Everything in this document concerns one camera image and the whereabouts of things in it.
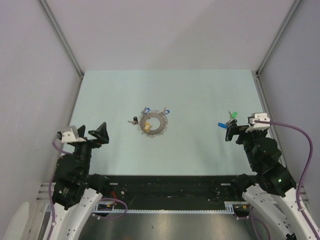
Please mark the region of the metal key organizer ring disc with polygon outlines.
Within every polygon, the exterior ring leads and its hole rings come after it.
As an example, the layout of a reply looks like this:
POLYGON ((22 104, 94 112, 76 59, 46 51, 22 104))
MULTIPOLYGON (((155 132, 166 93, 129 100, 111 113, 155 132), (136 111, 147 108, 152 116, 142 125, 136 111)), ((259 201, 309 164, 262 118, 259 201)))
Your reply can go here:
POLYGON ((156 136, 162 135, 168 126, 167 115, 162 115, 160 110, 150 110, 147 115, 140 115, 138 118, 138 129, 145 135, 154 138, 156 136), (149 132, 144 131, 145 122, 152 125, 149 132))

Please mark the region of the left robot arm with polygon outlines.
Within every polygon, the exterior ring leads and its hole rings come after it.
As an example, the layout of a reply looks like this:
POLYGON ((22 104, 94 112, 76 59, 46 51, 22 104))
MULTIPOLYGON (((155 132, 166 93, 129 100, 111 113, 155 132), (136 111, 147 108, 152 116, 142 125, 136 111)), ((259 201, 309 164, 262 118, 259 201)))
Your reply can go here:
POLYGON ((108 178, 89 174, 93 149, 109 143, 107 124, 103 122, 96 130, 90 130, 91 139, 85 136, 85 130, 85 125, 68 126, 52 141, 53 146, 60 140, 74 150, 70 153, 58 149, 62 155, 49 182, 51 222, 45 230, 45 240, 77 240, 94 206, 110 196, 108 178))

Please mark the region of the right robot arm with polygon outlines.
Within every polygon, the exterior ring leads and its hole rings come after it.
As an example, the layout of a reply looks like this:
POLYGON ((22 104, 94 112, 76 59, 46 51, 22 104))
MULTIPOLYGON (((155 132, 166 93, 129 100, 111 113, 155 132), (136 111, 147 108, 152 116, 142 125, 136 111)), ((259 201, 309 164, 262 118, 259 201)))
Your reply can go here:
POLYGON ((243 199, 257 210, 284 240, 318 240, 320 229, 312 219, 301 198, 302 182, 296 182, 287 167, 280 163, 282 152, 275 139, 267 137, 272 125, 258 113, 248 118, 247 125, 238 125, 236 119, 226 123, 225 140, 237 136, 249 166, 256 173, 256 181, 242 174, 231 183, 231 196, 243 199))

